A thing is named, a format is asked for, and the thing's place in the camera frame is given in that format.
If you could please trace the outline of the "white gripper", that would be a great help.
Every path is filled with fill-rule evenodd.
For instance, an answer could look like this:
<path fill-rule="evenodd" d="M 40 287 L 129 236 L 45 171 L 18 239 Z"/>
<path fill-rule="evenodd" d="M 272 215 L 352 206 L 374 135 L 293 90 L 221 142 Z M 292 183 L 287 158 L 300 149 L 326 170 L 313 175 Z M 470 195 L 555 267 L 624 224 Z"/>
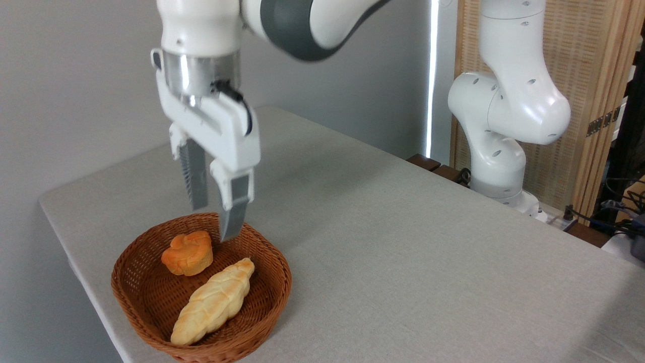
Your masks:
<path fill-rule="evenodd" d="M 255 112 L 239 92 L 239 53 L 197 57 L 155 48 L 151 62 L 191 208 L 208 205 L 205 150 L 214 158 L 210 173 L 220 194 L 220 241 L 231 240 L 255 198 L 253 168 L 260 162 Z"/>

